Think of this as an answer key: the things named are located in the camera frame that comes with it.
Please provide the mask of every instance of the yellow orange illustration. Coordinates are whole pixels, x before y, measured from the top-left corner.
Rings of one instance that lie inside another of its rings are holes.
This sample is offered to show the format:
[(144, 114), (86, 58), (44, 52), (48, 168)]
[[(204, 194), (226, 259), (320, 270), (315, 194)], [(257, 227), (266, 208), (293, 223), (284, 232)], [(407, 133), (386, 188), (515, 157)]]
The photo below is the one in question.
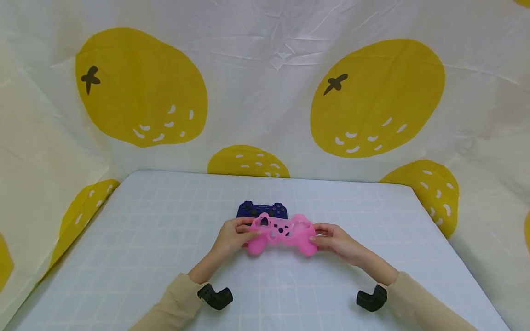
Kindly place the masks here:
[(0, 292), (4, 289), (14, 268), (15, 264), (9, 253), (9, 248), (4, 240), (4, 236), (0, 233)]
[(93, 35), (75, 58), (77, 88), (94, 124), (138, 147), (196, 138), (208, 113), (206, 86), (181, 51), (131, 28)]
[(208, 173), (289, 178), (289, 170), (276, 156), (247, 145), (233, 145), (218, 151), (208, 163)]
[(516, 4), (530, 8), (530, 0), (514, 0)]
[(446, 238), (458, 223), (458, 182), (445, 166), (431, 160), (419, 160), (388, 173), (380, 183), (412, 187), (423, 207)]
[(445, 71), (438, 56), (411, 39), (363, 47), (338, 61), (316, 89), (311, 133), (324, 151), (370, 157), (414, 138), (438, 105)]
[(59, 238), (52, 254), (50, 267), (64, 254), (99, 210), (103, 202), (120, 183), (115, 180), (97, 182), (83, 188), (63, 216)]
[(526, 239), (526, 247), (528, 248), (528, 253), (530, 254), (530, 212), (528, 212), (528, 215), (526, 216), (524, 232)]

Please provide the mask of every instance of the pink silicone controller cover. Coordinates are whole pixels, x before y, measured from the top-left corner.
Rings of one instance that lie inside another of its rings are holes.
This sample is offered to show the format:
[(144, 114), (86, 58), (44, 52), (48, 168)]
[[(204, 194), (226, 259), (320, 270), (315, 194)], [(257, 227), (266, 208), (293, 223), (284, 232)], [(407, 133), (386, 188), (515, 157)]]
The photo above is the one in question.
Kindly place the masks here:
[(312, 256), (317, 251), (316, 245), (309, 241), (309, 237), (316, 235), (313, 223), (302, 214), (296, 214), (286, 220), (262, 213), (254, 219), (250, 230), (261, 231), (259, 237), (249, 241), (249, 253), (253, 255), (261, 254), (267, 244), (279, 243), (285, 246), (297, 246), (306, 256)]

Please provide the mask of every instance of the beige sleeve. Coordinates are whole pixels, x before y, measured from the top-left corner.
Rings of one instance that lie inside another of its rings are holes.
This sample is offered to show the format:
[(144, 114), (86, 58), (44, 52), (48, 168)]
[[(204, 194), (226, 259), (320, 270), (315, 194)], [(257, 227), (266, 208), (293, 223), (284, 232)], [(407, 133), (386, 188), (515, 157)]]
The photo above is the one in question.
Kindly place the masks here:
[(428, 331), (476, 331), (407, 273), (400, 272), (389, 287), (380, 285), (388, 296), (385, 307), (407, 323)]
[(179, 274), (169, 284), (160, 301), (129, 331), (179, 331), (195, 317), (202, 300), (197, 292), (205, 284), (195, 284), (186, 274)]

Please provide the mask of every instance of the game controller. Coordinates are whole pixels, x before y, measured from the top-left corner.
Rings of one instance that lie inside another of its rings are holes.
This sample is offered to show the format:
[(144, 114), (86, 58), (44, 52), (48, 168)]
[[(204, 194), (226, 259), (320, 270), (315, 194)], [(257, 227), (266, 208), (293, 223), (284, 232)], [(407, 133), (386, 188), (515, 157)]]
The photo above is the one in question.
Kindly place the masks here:
[(249, 241), (249, 253), (259, 255), (267, 244), (279, 243), (285, 246), (297, 246), (305, 256), (316, 253), (316, 245), (309, 241), (309, 237), (316, 236), (313, 223), (304, 215), (296, 214), (290, 220), (270, 217), (262, 213), (250, 226), (251, 231), (261, 231), (261, 235)]
[(279, 202), (275, 202), (273, 205), (260, 205), (253, 204), (252, 201), (245, 201), (240, 204), (236, 217), (258, 217), (264, 212), (270, 217), (287, 219), (287, 208)]

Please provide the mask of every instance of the table surface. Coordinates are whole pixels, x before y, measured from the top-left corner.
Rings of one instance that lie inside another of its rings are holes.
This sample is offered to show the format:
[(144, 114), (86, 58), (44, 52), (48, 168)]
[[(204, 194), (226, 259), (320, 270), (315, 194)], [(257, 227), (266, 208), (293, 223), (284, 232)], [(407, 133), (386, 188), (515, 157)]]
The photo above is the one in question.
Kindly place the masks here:
[[(338, 224), (479, 330), (508, 330), (409, 187), (164, 171), (135, 172), (117, 188), (6, 330), (127, 330), (209, 251), (245, 200)], [(375, 282), (326, 253), (242, 250), (211, 282), (229, 287), (234, 301), (220, 312), (205, 305), (188, 330), (409, 329), (386, 309), (357, 306), (357, 292)]]

